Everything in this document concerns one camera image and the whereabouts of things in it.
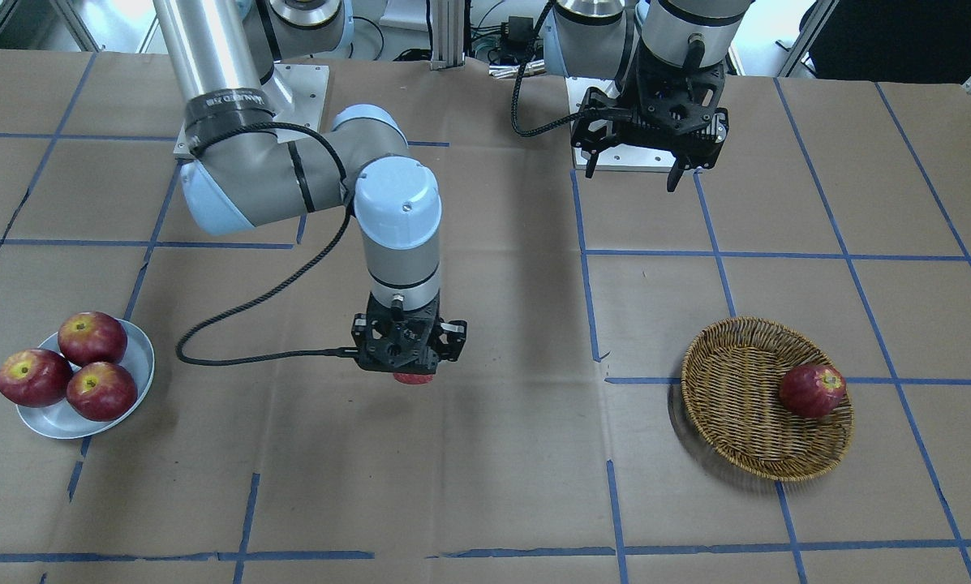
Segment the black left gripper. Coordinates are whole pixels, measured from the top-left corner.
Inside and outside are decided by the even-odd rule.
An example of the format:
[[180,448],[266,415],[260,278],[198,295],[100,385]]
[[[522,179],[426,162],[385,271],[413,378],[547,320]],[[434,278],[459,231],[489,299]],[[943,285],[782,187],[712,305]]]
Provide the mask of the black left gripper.
[[669,64],[640,45],[618,97],[586,91],[571,135],[571,144],[589,148],[586,180],[594,177],[601,151],[618,144],[622,132],[669,137],[668,148],[677,156],[667,177],[669,193],[685,171],[715,165],[729,130],[728,110],[719,105],[726,69],[722,62],[702,65],[704,41],[685,41],[682,47],[685,57]]

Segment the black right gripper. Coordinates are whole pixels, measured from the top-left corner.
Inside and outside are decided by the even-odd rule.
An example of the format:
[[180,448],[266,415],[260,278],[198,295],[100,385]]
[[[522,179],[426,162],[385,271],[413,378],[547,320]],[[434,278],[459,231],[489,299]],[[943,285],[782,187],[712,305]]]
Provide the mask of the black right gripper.
[[433,375],[441,362],[455,362],[466,343],[467,322],[444,321],[434,297],[414,309],[405,296],[392,294],[378,302],[367,300],[367,309],[353,318],[351,335],[355,361],[366,371]]

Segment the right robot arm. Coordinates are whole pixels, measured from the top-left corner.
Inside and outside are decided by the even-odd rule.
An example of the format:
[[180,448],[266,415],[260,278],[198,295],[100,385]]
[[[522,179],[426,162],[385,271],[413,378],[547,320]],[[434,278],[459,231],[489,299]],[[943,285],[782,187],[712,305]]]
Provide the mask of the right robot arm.
[[352,105],[318,132],[296,118],[285,61],[350,40],[348,1],[157,1],[185,103],[183,192],[211,235],[341,208],[359,223],[372,288],[353,347],[327,349],[359,368],[433,375],[455,362],[466,322],[440,315],[434,173],[410,155],[392,116]]

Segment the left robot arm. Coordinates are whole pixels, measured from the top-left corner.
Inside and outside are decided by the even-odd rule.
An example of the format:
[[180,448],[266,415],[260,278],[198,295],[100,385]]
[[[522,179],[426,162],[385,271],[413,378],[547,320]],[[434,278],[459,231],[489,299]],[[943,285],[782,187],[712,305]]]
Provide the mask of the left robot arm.
[[571,145],[595,170],[629,147],[669,152],[668,190],[710,169],[729,130],[720,100],[727,58],[749,1],[556,1],[542,16],[549,74],[592,85],[567,115]]

